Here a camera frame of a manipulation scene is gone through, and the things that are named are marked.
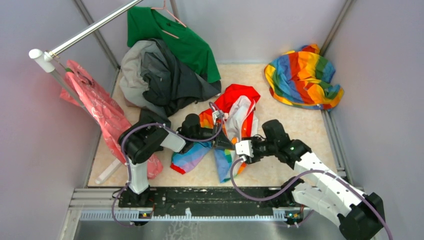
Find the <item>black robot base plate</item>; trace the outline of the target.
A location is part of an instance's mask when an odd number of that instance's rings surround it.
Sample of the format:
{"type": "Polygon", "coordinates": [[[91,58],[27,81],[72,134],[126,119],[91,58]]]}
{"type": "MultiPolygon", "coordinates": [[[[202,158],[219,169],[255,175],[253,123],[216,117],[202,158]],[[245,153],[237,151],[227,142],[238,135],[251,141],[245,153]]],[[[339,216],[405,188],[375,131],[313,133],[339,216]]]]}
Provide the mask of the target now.
{"type": "Polygon", "coordinates": [[[267,201],[248,199],[232,187],[149,187],[141,194],[131,189],[113,194],[120,208],[152,209],[156,217],[256,217],[301,219],[309,211],[287,192],[267,201]]]}

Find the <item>red white cartoon jacket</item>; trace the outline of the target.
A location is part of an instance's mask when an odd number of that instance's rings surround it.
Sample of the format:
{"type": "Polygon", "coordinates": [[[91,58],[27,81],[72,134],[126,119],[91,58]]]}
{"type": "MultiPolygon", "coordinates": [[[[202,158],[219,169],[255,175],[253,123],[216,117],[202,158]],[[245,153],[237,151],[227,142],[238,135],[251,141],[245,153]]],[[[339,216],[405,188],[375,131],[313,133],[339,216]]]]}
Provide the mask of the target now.
{"type": "MultiPolygon", "coordinates": [[[[215,100],[215,105],[224,113],[221,133],[232,144],[258,133],[259,120],[255,107],[260,98],[261,95],[252,86],[231,84],[215,100]]],[[[187,153],[174,153],[170,167],[182,175],[186,174],[193,170],[210,150],[213,150],[219,182],[229,181],[231,166],[238,158],[236,151],[214,148],[211,142],[196,142],[187,153]]]]}

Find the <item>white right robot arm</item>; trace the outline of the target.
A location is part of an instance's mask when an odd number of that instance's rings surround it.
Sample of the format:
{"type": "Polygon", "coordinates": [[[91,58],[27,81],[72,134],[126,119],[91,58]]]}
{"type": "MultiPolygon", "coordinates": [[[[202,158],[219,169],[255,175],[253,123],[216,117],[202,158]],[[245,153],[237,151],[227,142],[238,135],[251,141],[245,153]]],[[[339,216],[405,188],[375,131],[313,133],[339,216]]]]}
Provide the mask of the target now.
{"type": "Polygon", "coordinates": [[[264,137],[245,137],[242,143],[247,146],[236,151],[247,164],[273,156],[298,173],[282,187],[284,204],[309,207],[335,224],[347,240],[370,240],[382,229],[393,238],[378,194],[366,194],[338,176],[303,141],[291,139],[278,120],[265,122],[262,129],[264,137]]]}

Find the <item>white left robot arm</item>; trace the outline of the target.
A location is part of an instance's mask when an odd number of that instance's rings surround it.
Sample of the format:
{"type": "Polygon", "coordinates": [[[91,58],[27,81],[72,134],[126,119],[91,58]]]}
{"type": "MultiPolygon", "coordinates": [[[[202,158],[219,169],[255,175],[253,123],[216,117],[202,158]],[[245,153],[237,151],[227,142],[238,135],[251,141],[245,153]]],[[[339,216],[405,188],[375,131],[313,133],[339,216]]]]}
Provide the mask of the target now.
{"type": "Polygon", "coordinates": [[[165,123],[139,121],[118,139],[128,164],[127,184],[131,189],[130,200],[138,207],[149,203],[148,159],[164,148],[180,155],[192,155],[195,150],[215,148],[234,150],[235,145],[223,132],[223,122],[214,122],[212,128],[201,127],[200,116],[191,113],[180,128],[173,131],[165,123]]]}

